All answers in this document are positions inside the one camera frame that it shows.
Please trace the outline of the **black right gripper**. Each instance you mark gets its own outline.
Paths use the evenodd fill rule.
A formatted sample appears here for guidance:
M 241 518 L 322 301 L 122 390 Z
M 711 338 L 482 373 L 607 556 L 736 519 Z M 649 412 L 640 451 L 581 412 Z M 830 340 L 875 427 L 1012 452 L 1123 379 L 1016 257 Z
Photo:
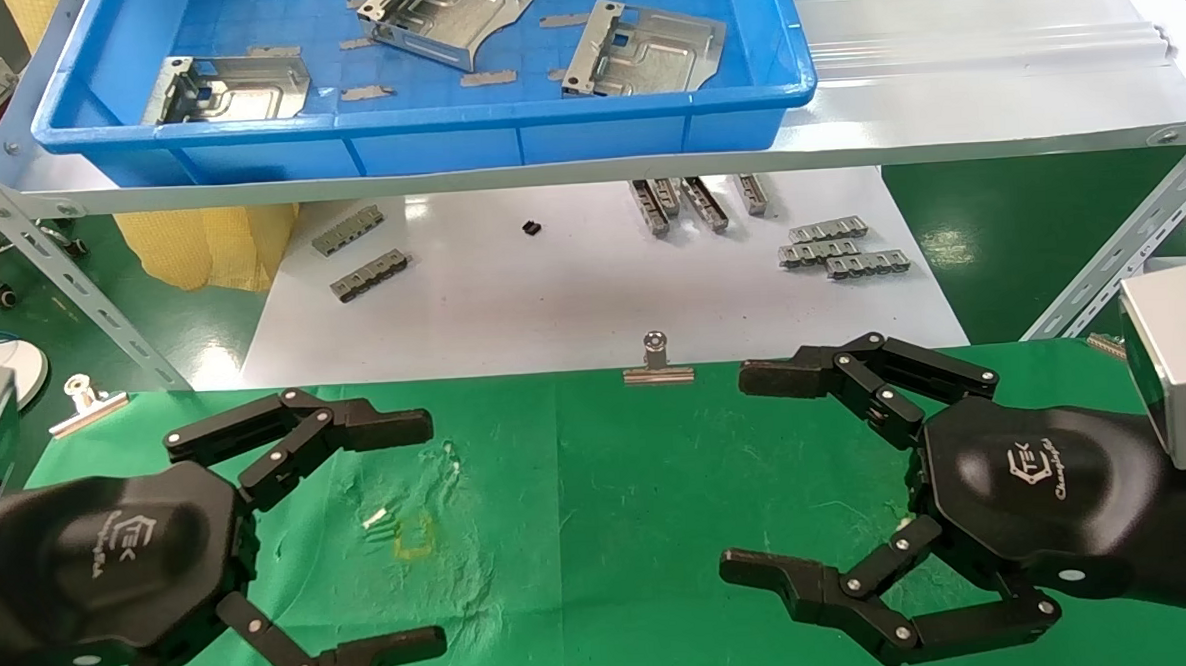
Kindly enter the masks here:
M 989 401 L 997 384 L 996 371 L 880 333 L 742 361 L 742 395 L 833 397 L 892 448 L 917 448 L 922 518 L 852 571 L 727 549 L 720 579 L 773 591 L 795 623 L 843 632 L 884 666 L 1037 642 L 1061 613 L 1029 584 L 1080 598 L 1172 598 L 1174 566 L 1154 538 L 1171 462 L 1144 415 L 1013 409 Z M 925 423 L 904 389 L 948 408 Z M 894 611 L 884 593 L 933 551 L 1001 597 L 917 617 Z

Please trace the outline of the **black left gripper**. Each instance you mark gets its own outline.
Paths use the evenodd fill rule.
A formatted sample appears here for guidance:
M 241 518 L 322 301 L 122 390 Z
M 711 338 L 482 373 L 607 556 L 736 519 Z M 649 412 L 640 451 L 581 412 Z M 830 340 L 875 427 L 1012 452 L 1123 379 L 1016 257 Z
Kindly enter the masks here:
M 172 430 L 164 446 L 177 465 L 159 474 L 79 478 L 5 497 L 0 666 L 179 666 L 227 628 L 270 666 L 444 657 L 436 625 L 310 657 L 243 594 L 259 553 L 251 511 L 278 506 L 339 450 L 391 450 L 433 436 L 426 409 L 381 412 L 366 398 L 323 401 L 289 388 Z M 241 472 L 238 489 L 206 468 L 259 448 L 264 455 Z

